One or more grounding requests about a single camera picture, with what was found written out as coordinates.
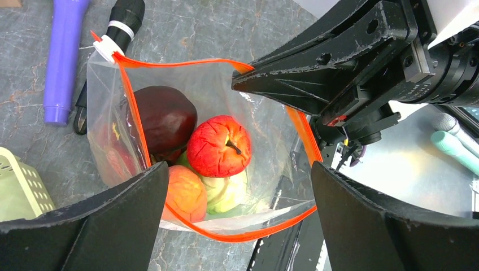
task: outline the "ziplock bag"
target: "ziplock bag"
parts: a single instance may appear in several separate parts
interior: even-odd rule
[[[105,39],[93,36],[97,42]],[[293,226],[316,211],[310,170],[311,164],[322,158],[306,116],[268,98],[231,90],[234,70],[244,73],[253,67],[226,59],[151,64],[118,52],[110,57],[98,47],[88,61],[87,135],[101,178],[110,187],[152,165],[134,93],[149,86],[182,92],[197,110],[197,127],[226,115],[250,137],[251,161],[244,170],[244,183],[229,195],[237,205],[191,222],[188,216],[179,215],[167,198],[161,228],[193,230],[223,242],[245,242]],[[151,102],[164,107],[168,101]],[[168,196],[180,201],[186,198],[173,193],[168,189]],[[166,213],[172,215],[167,220]]]

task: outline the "light green basket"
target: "light green basket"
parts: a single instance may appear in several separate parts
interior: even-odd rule
[[[0,147],[0,222],[34,219],[54,209],[37,170]]]

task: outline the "gray marble surface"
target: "gray marble surface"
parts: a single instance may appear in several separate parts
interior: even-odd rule
[[[210,57],[250,62],[291,39],[315,18],[292,0],[145,0],[143,26],[127,54],[147,62]],[[115,0],[92,0],[84,20],[74,100]],[[43,124],[43,89],[53,1],[0,8],[0,144],[34,166],[57,207],[105,190],[86,137]],[[159,230],[149,270],[245,270],[252,243]]]

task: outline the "red apple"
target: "red apple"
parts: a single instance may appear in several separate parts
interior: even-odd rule
[[[203,122],[191,135],[187,149],[191,167],[205,177],[236,175],[251,161],[250,136],[231,116]]]

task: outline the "dark red apple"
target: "dark red apple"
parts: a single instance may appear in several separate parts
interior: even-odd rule
[[[156,158],[167,158],[184,148],[198,121],[193,103],[181,91],[168,86],[149,86],[134,96],[148,152]],[[133,122],[130,112],[127,122]],[[130,133],[137,137],[135,129]]]

